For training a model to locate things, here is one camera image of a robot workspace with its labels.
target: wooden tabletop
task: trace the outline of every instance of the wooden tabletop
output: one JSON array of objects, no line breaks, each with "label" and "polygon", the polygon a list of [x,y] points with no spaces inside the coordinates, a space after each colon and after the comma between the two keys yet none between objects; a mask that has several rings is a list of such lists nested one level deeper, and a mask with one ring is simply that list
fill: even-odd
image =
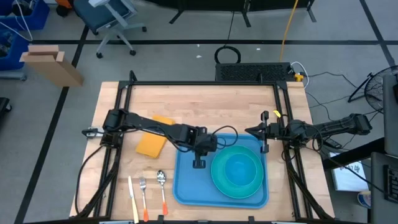
[{"label": "wooden tabletop", "polygon": [[[104,82],[99,93],[93,118],[93,126],[102,126],[109,109],[114,106],[117,82]],[[288,83],[290,104],[293,116],[312,124],[310,110],[302,83]],[[192,126],[206,126],[209,132],[220,126],[232,125],[239,133],[244,129],[258,125],[260,114],[276,109],[274,92],[271,86],[134,86],[130,111],[151,118],[159,114],[172,118],[176,123]],[[276,115],[270,113],[269,122],[276,122]],[[113,202],[112,219],[132,220],[131,199],[127,178],[132,177],[134,195],[140,220],[143,220],[142,192],[138,178],[143,175],[147,180],[146,203],[149,219],[156,220],[162,214],[162,192],[156,181],[159,169],[165,171],[165,198],[169,214],[165,220],[248,220],[254,216],[256,221],[293,220],[292,199],[287,178],[285,162],[280,157],[282,142],[268,141],[267,170],[269,183],[269,201],[260,209],[240,209],[221,207],[199,207],[179,204],[172,193],[174,177],[175,148],[167,142],[158,159],[151,159],[135,152],[143,132],[128,133],[124,137],[123,152],[119,166],[116,193]],[[100,139],[88,140],[85,158],[98,148]],[[103,149],[86,164],[80,180],[78,204],[81,210],[98,188],[104,159]],[[314,151],[302,149],[302,161],[307,186],[317,202],[331,216],[334,216],[328,186],[322,167],[322,160]],[[305,216],[301,191],[297,188],[301,216]],[[106,205],[108,193],[104,195]],[[72,206],[71,215],[75,214]]]}]

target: teal bowl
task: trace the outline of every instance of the teal bowl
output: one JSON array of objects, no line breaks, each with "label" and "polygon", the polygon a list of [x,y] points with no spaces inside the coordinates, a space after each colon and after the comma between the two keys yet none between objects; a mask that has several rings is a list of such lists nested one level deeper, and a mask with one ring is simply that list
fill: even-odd
[{"label": "teal bowl", "polygon": [[256,193],[264,178],[260,158],[243,146],[231,146],[219,152],[211,163],[211,178],[223,194],[247,198]]}]

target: blue office chair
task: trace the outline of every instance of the blue office chair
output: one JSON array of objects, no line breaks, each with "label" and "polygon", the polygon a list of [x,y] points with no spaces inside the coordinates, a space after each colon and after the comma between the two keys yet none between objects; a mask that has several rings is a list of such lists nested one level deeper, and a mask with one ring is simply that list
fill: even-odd
[{"label": "blue office chair", "polygon": [[94,35],[98,35],[100,29],[108,29],[108,33],[97,48],[96,55],[102,58],[101,49],[108,43],[111,35],[117,35],[130,48],[130,54],[135,55],[136,51],[123,35],[124,30],[147,28],[143,23],[128,24],[126,19],[135,16],[137,10],[130,0],[76,0],[73,7],[78,16],[90,28]]}]

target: silver spoon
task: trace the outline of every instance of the silver spoon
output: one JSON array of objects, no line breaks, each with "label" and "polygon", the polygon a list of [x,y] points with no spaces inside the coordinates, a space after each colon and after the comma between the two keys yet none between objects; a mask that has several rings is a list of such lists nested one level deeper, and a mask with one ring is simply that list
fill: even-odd
[{"label": "silver spoon", "polygon": [[162,196],[163,196],[163,215],[167,215],[167,205],[166,205],[166,199],[164,197],[164,183],[166,182],[166,174],[159,170],[157,171],[157,181],[160,183],[160,186],[162,186]]}]

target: fork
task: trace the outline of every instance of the fork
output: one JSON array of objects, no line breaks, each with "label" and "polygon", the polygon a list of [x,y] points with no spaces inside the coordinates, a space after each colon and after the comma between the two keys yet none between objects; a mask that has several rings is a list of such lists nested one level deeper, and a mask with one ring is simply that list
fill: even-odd
[{"label": "fork", "polygon": [[148,210],[145,203],[145,188],[147,187],[147,184],[144,177],[139,178],[139,187],[142,190],[142,200],[144,201],[144,222],[148,222]]}]

